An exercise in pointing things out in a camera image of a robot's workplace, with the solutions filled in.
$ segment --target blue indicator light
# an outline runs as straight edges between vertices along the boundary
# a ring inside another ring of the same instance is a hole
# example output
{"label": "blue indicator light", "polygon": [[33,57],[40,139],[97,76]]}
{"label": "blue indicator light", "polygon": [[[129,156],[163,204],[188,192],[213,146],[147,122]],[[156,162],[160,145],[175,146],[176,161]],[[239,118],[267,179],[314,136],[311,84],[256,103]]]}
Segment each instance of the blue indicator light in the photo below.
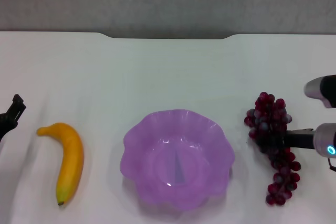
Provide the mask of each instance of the blue indicator light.
{"label": "blue indicator light", "polygon": [[332,155],[334,155],[334,154],[336,153],[335,148],[332,147],[332,146],[328,146],[327,151],[328,151],[330,154],[332,154]]}

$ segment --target purple grape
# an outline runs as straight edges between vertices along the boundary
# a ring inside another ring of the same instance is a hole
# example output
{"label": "purple grape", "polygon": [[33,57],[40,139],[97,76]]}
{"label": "purple grape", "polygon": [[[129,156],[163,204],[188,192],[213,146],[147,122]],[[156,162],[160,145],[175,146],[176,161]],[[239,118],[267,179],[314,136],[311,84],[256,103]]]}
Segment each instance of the purple grape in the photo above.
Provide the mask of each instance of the purple grape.
{"label": "purple grape", "polygon": [[261,118],[260,118],[260,122],[262,123],[262,122],[266,122],[267,121],[267,116],[262,116]]}
{"label": "purple grape", "polygon": [[293,181],[293,182],[298,182],[298,181],[300,181],[300,175],[297,174],[297,173],[292,173],[290,175],[290,180]]}
{"label": "purple grape", "polygon": [[273,183],[268,185],[267,190],[270,194],[276,194],[279,191],[279,186],[278,184]]}
{"label": "purple grape", "polygon": [[246,115],[252,118],[254,116],[254,111],[255,109],[250,109],[246,112]]}
{"label": "purple grape", "polygon": [[287,110],[285,108],[283,108],[283,109],[279,110],[279,114],[281,116],[286,116],[287,115]]}
{"label": "purple grape", "polygon": [[249,131],[248,136],[252,139],[256,139],[258,135],[258,132],[256,131],[255,128],[253,128],[252,130]]}
{"label": "purple grape", "polygon": [[285,175],[285,176],[289,175],[289,174],[290,174],[290,169],[289,169],[289,167],[284,166],[283,168],[280,169],[280,173],[281,173],[282,175]]}
{"label": "purple grape", "polygon": [[292,116],[287,114],[286,115],[286,123],[291,123],[291,121],[292,121]]}
{"label": "purple grape", "polygon": [[290,199],[293,194],[291,191],[285,190],[282,195],[285,199]]}
{"label": "purple grape", "polygon": [[254,116],[259,118],[261,116],[261,112],[259,110],[254,111]]}
{"label": "purple grape", "polygon": [[275,120],[275,121],[278,121],[278,120],[280,120],[280,118],[281,118],[281,116],[280,116],[280,113],[279,113],[279,111],[274,111],[273,112],[273,120]]}
{"label": "purple grape", "polygon": [[286,107],[286,104],[285,104],[285,101],[282,98],[280,98],[276,100],[275,106],[279,109],[283,109],[284,107]]}
{"label": "purple grape", "polygon": [[267,130],[268,130],[268,124],[265,123],[265,122],[262,122],[262,123],[260,124],[260,126],[259,126],[259,129],[260,129],[261,131],[267,131]]}
{"label": "purple grape", "polygon": [[289,182],[286,184],[286,189],[289,191],[294,191],[296,188],[298,188],[298,184],[295,182]]}
{"label": "purple grape", "polygon": [[274,97],[274,95],[269,94],[269,95],[268,95],[268,101],[269,101],[270,103],[274,103],[274,101],[275,101],[275,97]]}
{"label": "purple grape", "polygon": [[282,195],[278,195],[278,196],[275,198],[275,203],[276,203],[278,206],[283,206],[283,205],[286,203],[286,199],[284,198],[284,196],[282,196]]}
{"label": "purple grape", "polygon": [[275,173],[273,176],[273,180],[277,184],[282,184],[285,181],[285,179],[280,173]]}
{"label": "purple grape", "polygon": [[273,195],[269,194],[266,196],[266,202],[267,204],[274,205],[275,204],[275,198]]}

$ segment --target banana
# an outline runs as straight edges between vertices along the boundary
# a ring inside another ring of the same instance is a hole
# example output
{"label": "banana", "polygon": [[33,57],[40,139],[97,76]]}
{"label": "banana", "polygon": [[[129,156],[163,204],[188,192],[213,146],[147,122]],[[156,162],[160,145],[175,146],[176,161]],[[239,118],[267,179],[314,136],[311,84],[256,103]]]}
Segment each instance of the banana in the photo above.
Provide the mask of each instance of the banana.
{"label": "banana", "polygon": [[66,204],[75,194],[80,181],[84,152],[78,133],[70,125],[55,123],[37,130],[39,136],[51,136],[63,146],[63,161],[56,185],[57,204]]}

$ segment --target banana tip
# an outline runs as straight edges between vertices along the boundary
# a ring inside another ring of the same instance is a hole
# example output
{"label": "banana tip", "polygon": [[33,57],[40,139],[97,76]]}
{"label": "banana tip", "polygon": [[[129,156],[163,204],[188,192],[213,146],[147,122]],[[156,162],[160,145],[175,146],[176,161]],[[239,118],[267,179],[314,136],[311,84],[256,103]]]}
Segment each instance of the banana tip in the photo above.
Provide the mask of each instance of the banana tip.
{"label": "banana tip", "polygon": [[42,135],[44,135],[44,134],[45,134],[45,128],[44,128],[44,127],[39,128],[39,129],[36,131],[36,134],[37,134],[38,136],[42,136]]}

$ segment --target grape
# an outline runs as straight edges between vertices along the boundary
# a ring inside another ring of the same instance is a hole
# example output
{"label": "grape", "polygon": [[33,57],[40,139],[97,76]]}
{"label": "grape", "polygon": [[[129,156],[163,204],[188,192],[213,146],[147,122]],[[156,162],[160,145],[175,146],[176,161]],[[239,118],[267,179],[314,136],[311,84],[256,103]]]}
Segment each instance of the grape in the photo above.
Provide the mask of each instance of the grape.
{"label": "grape", "polygon": [[255,107],[255,108],[256,108],[256,110],[259,110],[259,111],[260,111],[260,110],[261,110],[261,105],[258,103],[258,104],[256,104],[256,107]]}
{"label": "grape", "polygon": [[274,111],[273,112],[273,120],[275,120],[275,121],[278,121],[278,120],[280,120],[280,118],[281,118],[281,116],[280,116],[280,113],[279,113],[279,111]]}
{"label": "grape", "polygon": [[285,104],[285,101],[282,98],[280,98],[276,100],[275,106],[279,109],[283,109],[284,107],[286,107],[286,104]]}
{"label": "grape", "polygon": [[273,195],[269,194],[266,196],[266,202],[267,204],[274,205],[275,204],[275,198]]}
{"label": "grape", "polygon": [[279,110],[279,114],[281,116],[286,116],[287,115],[287,110],[286,109],[281,109],[281,110]]}
{"label": "grape", "polygon": [[296,182],[289,182],[286,184],[285,188],[289,191],[294,191],[296,188],[298,188],[298,184],[296,184]]}
{"label": "grape", "polygon": [[267,116],[262,116],[261,118],[260,118],[260,122],[262,123],[262,122],[267,122],[268,121],[268,118],[267,118]]}
{"label": "grape", "polygon": [[282,193],[283,197],[285,199],[290,199],[292,197],[292,192],[291,191],[288,191],[288,190],[285,190],[283,193]]}
{"label": "grape", "polygon": [[295,172],[297,172],[298,170],[301,170],[301,164],[297,161],[291,162],[289,163],[289,167],[294,170]]}
{"label": "grape", "polygon": [[278,206],[283,206],[283,205],[286,203],[286,199],[284,198],[284,196],[282,196],[282,195],[278,195],[278,196],[275,198],[275,203],[276,203]]}
{"label": "grape", "polygon": [[259,129],[260,129],[261,131],[267,131],[267,130],[268,130],[268,124],[265,123],[265,122],[262,122],[262,123],[260,124],[260,126],[259,126]]}
{"label": "grape", "polygon": [[254,116],[255,116],[256,118],[260,118],[260,117],[261,117],[261,112],[260,112],[259,110],[255,110],[255,111],[254,111]]}
{"label": "grape", "polygon": [[256,129],[252,129],[252,130],[249,131],[248,136],[251,137],[252,139],[256,139],[257,138],[257,134],[258,134],[257,130]]}
{"label": "grape", "polygon": [[269,95],[268,95],[268,101],[269,101],[270,103],[274,103],[274,101],[275,101],[275,97],[274,97],[274,95],[269,94]]}
{"label": "grape", "polygon": [[297,173],[292,173],[290,175],[290,180],[293,182],[299,182],[300,181],[300,175]]}
{"label": "grape", "polygon": [[286,115],[286,123],[291,123],[291,121],[292,121],[291,115],[287,114]]}
{"label": "grape", "polygon": [[284,176],[287,176],[290,174],[290,169],[287,166],[284,166],[280,169],[280,173]]}
{"label": "grape", "polygon": [[262,93],[260,93],[258,99],[260,100],[261,103],[267,102],[268,94],[266,92],[262,92]]}
{"label": "grape", "polygon": [[253,127],[254,126],[254,124],[255,124],[255,119],[253,119],[253,118],[250,118],[250,117],[245,117],[245,119],[244,119],[244,123],[247,125],[247,126],[249,126],[249,127]]}
{"label": "grape", "polygon": [[246,112],[246,115],[248,117],[252,118],[254,116],[254,111],[255,111],[255,109],[250,109]]}
{"label": "grape", "polygon": [[262,92],[255,102],[255,109],[246,112],[244,123],[251,127],[248,135],[255,140],[259,150],[265,153],[271,166],[277,170],[273,175],[273,184],[267,187],[270,193],[266,197],[269,205],[282,206],[292,197],[297,188],[300,175],[293,173],[301,169],[290,148],[284,148],[283,136],[292,117],[287,114],[283,99],[275,100],[274,95]]}
{"label": "grape", "polygon": [[285,179],[283,178],[283,176],[280,173],[275,173],[273,175],[273,180],[277,184],[282,184],[285,181]]}
{"label": "grape", "polygon": [[279,186],[278,184],[273,183],[268,185],[267,190],[270,194],[276,194],[279,191]]}
{"label": "grape", "polygon": [[288,162],[292,162],[292,161],[294,161],[294,159],[295,159],[295,155],[294,155],[293,152],[286,153],[286,160],[287,160]]}

